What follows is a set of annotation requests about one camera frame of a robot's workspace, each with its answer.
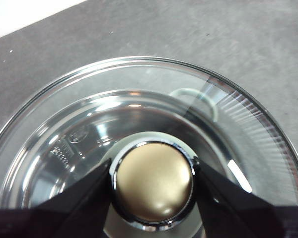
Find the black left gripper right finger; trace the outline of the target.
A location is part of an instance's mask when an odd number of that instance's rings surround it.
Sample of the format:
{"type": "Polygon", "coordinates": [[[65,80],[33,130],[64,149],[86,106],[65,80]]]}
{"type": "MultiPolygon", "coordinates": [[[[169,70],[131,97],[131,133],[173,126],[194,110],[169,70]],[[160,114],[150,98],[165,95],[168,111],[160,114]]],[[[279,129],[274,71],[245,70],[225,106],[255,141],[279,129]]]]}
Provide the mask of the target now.
{"type": "Polygon", "coordinates": [[[275,206],[245,191],[199,158],[195,198],[208,238],[298,238],[298,206],[275,206]]]}

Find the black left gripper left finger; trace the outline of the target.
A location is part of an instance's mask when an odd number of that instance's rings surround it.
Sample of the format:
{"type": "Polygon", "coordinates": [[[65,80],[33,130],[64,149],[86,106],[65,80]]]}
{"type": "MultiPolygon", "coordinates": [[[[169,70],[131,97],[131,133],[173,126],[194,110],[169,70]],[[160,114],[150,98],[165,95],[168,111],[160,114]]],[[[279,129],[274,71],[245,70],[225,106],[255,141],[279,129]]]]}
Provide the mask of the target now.
{"type": "Polygon", "coordinates": [[[96,238],[111,200],[107,160],[62,193],[32,208],[0,209],[0,238],[96,238]]]}

